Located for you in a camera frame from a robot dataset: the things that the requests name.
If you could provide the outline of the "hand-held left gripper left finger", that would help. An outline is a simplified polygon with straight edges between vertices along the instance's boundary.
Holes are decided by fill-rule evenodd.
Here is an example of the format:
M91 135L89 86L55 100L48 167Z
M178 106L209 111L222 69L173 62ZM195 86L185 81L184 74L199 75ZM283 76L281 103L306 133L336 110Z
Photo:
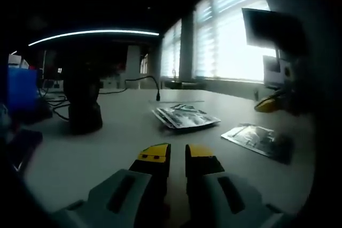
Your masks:
M170 167L170 144L142 150L79 200L52 214L59 227L161 227Z

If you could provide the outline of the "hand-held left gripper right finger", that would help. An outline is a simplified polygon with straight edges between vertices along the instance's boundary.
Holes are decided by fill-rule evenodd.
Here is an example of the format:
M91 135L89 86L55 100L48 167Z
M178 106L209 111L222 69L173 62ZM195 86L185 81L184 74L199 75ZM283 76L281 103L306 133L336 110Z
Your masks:
M185 147L191 227L288 227L291 216L263 202L246 179L225 171L205 146Z

